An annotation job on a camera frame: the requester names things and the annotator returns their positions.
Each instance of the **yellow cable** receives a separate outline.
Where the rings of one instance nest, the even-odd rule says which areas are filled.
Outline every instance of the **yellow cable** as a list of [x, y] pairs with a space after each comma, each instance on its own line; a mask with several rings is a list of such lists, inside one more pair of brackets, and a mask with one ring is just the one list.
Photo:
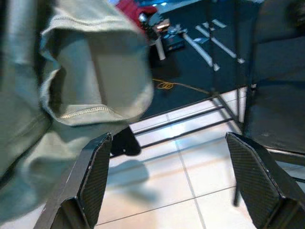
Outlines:
[[152, 80], [160, 82], [160, 84], [157, 85], [158, 89], [170, 90], [174, 87], [174, 85], [180, 85], [180, 86], [187, 87], [189, 89], [192, 89], [192, 90], [195, 90], [195, 91], [198, 91], [198, 92], [202, 92], [202, 93], [205, 93], [205, 94], [210, 94], [209, 92], [207, 92], [203, 89], [192, 87], [190, 85], [183, 84], [183, 83], [172, 83], [172, 82], [167, 82], [167, 81], [164, 81], [164, 80], [158, 80], [158, 79], [154, 79], [154, 78]]

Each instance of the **red object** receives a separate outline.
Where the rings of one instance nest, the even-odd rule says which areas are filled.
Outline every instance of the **red object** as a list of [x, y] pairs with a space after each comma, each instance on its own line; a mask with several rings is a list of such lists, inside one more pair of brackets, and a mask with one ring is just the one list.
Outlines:
[[133, 0], [121, 0], [117, 5], [127, 17], [134, 21], [137, 26], [141, 29], [141, 23], [139, 21], [139, 16], [141, 13], [146, 14], [147, 16], [152, 15], [157, 12], [157, 8], [154, 6], [139, 6]]

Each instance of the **black floor mat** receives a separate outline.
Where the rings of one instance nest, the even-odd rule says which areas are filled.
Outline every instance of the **black floor mat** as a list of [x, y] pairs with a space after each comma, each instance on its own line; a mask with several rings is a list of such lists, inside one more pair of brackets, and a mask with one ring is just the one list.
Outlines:
[[[215, 26], [216, 39], [226, 47], [235, 52], [234, 49], [234, 27], [233, 27], [233, 1], [227, 0], [213, 4], [212, 17], [226, 24], [226, 28]], [[249, 54], [250, 35], [252, 31], [253, 18], [256, 16], [259, 4], [245, 1], [240, 4], [240, 40], [241, 54], [247, 61]], [[188, 35], [192, 38], [204, 37], [198, 30], [197, 25], [206, 21], [204, 1], [199, 1], [182, 8], [163, 14], [169, 18], [172, 25], [181, 24], [188, 29]], [[211, 91], [213, 86], [213, 72], [200, 54], [187, 42], [184, 49], [176, 50], [168, 54], [164, 62], [154, 61], [152, 64], [152, 76], [170, 82], [178, 82]], [[210, 43], [207, 41], [202, 45], [203, 49], [211, 55]], [[234, 90], [235, 68], [234, 59], [221, 48], [214, 45], [215, 61], [220, 70], [216, 72], [217, 90], [221, 93]], [[242, 75], [246, 70], [247, 62], [242, 64]], [[159, 90], [155, 87], [154, 98], [150, 108], [142, 118], [158, 115], [172, 109], [207, 99], [209, 96], [185, 87], [175, 86], [171, 90]]]

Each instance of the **floor tile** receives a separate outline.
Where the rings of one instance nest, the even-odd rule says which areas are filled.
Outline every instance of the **floor tile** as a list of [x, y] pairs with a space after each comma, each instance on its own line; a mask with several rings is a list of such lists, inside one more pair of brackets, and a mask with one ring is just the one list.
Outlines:
[[[225, 100], [226, 102], [232, 101], [232, 100], [236, 100], [236, 90], [230, 91], [230, 92], [226, 92], [226, 93], [222, 93], [221, 94], [223, 100]], [[239, 89], [239, 97], [243, 98], [246, 96], [246, 88], [243, 87], [241, 89]]]
[[181, 151], [195, 195], [206, 195], [235, 186], [234, 170], [224, 138]]
[[206, 229], [255, 229], [243, 201], [232, 205], [234, 188], [198, 198]]
[[197, 103], [197, 104], [193, 104], [184, 108], [181, 108], [179, 110], [175, 110], [175, 111], [171, 111], [168, 114], [169, 119], [172, 120], [176, 120], [182, 117], [186, 117], [186, 116], [190, 116], [190, 115], [194, 115], [197, 114], [199, 112], [202, 111], [206, 111], [208, 109], [212, 109], [215, 107], [215, 104], [210, 101], [203, 101], [201, 103]]
[[299, 165], [294, 165], [282, 161], [277, 161], [277, 164], [284, 169], [285, 171], [290, 170], [290, 169], [298, 169], [298, 168], [304, 168], [304, 166], [299, 166]]
[[166, 122], [167, 122], [166, 115], [162, 114], [162, 115], [158, 115], [156, 117], [148, 118], [148, 119], [133, 123], [130, 125], [130, 128], [132, 129], [132, 131], [137, 132], [140, 130], [148, 129], [150, 127], [158, 126], [158, 125], [166, 123]]
[[19, 219], [14, 219], [3, 225], [0, 224], [0, 229], [32, 229], [34, 228], [43, 208], [44, 204]]
[[286, 172], [292, 177], [305, 179], [305, 167], [287, 169]]
[[[174, 148], [174, 142], [168, 144]], [[192, 197], [178, 154], [114, 164], [110, 167], [99, 224]]]
[[[181, 137], [178, 140], [176, 140], [177, 145], [180, 150], [183, 150], [183, 149], [190, 148], [193, 146], [208, 143], [215, 139], [223, 138], [223, 137], [225, 137], [225, 134], [227, 132], [233, 131], [231, 123], [232, 122], [223, 123], [223, 124], [216, 125], [216, 126], [208, 128], [208, 129], [198, 131], [193, 134]], [[199, 126], [200, 126], [199, 122], [197, 122], [197, 123], [192, 122], [189, 126], [186, 125], [185, 129], [189, 130], [191, 128], [199, 127]]]
[[[224, 117], [221, 112], [215, 111], [212, 113], [208, 113], [205, 115], [202, 115], [200, 117], [196, 117], [193, 119], [189, 119], [187, 121], [181, 122], [181, 123], [176, 123], [172, 125], [173, 129], [173, 135], [180, 135], [182, 133], [192, 131], [194, 129], [204, 127], [207, 125], [214, 124], [216, 122], [220, 122], [224, 120]], [[213, 132], [213, 127], [208, 128], [207, 130]]]
[[148, 163], [160, 157], [176, 155], [177, 147], [174, 141], [157, 144], [152, 147], [142, 149], [138, 156], [119, 156], [110, 160], [109, 175], [124, 171], [133, 167], [137, 167], [143, 163]]
[[[240, 106], [239, 106], [239, 114], [240, 114], [240, 121], [244, 121], [244, 110], [245, 110], [245, 102], [246, 102], [246, 97], [243, 97], [240, 99]], [[227, 102], [228, 106], [231, 108], [233, 113], [237, 115], [237, 100], [232, 100]]]
[[172, 130], [170, 126], [163, 127], [160, 129], [156, 129], [153, 131], [150, 131], [145, 134], [137, 135], [136, 138], [141, 146], [154, 143], [160, 140], [163, 140], [165, 138], [169, 138], [174, 136], [175, 132]]
[[194, 200], [145, 212], [95, 229], [202, 229]]

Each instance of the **green fabric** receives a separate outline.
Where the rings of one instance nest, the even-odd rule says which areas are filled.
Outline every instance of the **green fabric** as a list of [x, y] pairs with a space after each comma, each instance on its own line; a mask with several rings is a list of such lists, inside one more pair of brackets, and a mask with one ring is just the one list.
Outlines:
[[0, 225], [43, 203], [91, 139], [137, 120], [153, 94], [145, 39], [107, 1], [6, 3]]

